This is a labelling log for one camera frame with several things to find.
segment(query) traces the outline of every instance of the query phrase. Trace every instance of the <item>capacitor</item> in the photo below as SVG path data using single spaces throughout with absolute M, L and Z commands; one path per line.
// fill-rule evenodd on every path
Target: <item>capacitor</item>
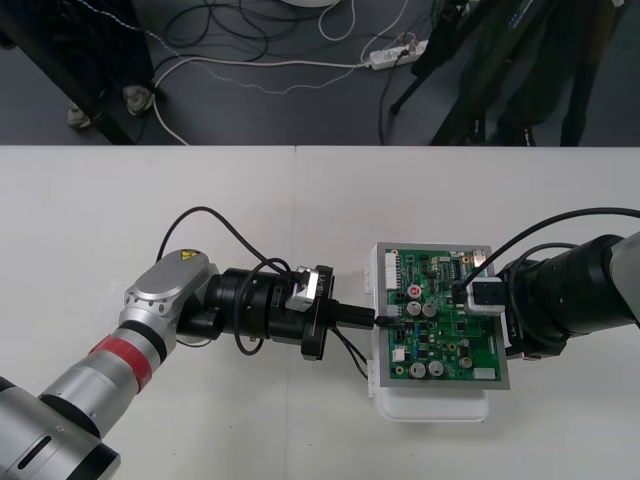
M 462 357 L 458 362 L 462 368 L 471 368 L 473 362 L 469 357 Z
M 422 363 L 413 363 L 409 368 L 409 375 L 413 378 L 424 378 L 427 374 L 427 367 L 425 367 Z
M 409 288 L 407 288 L 407 296 L 417 300 L 422 296 L 422 289 L 418 285 L 409 285 Z
M 418 302 L 409 302 L 407 304 L 407 314 L 412 317 L 417 317 L 420 315 L 420 311 L 422 310 L 422 306 Z
M 436 306 L 431 302 L 425 303 L 424 306 L 422 307 L 422 314 L 427 318 L 433 318 L 436 316 L 437 313 L 438 313 L 438 310 Z
M 444 366 L 442 362 L 438 360 L 434 360 L 433 362 L 429 362 L 429 374 L 432 377 L 441 377 L 444 373 Z

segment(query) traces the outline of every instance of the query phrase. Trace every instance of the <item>white table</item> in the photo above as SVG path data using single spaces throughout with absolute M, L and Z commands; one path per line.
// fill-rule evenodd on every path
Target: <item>white table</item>
M 332 265 L 335 297 L 367 305 L 362 268 L 378 241 L 501 245 L 560 211 L 640 207 L 633 150 L 434 148 L 0 149 L 0 375 L 40 393 L 113 330 L 122 295 L 173 219 L 218 209 L 268 255 Z M 578 219 L 535 243 L 640 229 Z M 213 219 L 169 247 L 221 269 L 256 262 Z M 368 350 L 366 332 L 350 337 Z M 341 344 L 322 362 L 232 338 L 178 348 L 106 443 L 118 478 L 633 478 L 640 432 L 640 332 L 572 340 L 538 363 L 510 362 L 478 425 L 398 425 L 378 416 Z

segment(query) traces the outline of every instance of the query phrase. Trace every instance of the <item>red band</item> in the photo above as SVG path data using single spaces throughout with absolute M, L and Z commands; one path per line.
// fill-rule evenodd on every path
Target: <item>red band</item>
M 147 357 L 131 345 L 129 342 L 116 337 L 106 337 L 98 345 L 93 347 L 91 352 L 96 350 L 105 350 L 117 355 L 133 369 L 133 374 L 138 380 L 138 393 L 149 383 L 153 370 Z

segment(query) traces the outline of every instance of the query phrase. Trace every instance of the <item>white connector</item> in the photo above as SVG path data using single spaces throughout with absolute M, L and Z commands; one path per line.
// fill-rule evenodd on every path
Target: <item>white connector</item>
M 429 43 L 429 40 L 423 40 L 418 43 L 416 51 L 402 57 L 398 61 L 398 65 L 415 62 L 426 50 L 427 43 Z M 391 68 L 393 67 L 393 64 L 396 63 L 398 55 L 400 55 L 403 50 L 406 50 L 406 48 L 407 47 L 394 47 L 388 48 L 386 50 L 376 50 L 375 52 L 371 52 L 369 54 L 369 66 L 374 70 Z

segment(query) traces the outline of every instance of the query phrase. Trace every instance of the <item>circuit board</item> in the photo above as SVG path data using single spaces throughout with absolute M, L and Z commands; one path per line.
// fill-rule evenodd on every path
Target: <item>circuit board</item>
M 452 287 L 485 258 L 482 250 L 385 250 L 392 379 L 500 382 L 495 319 L 467 315 Z

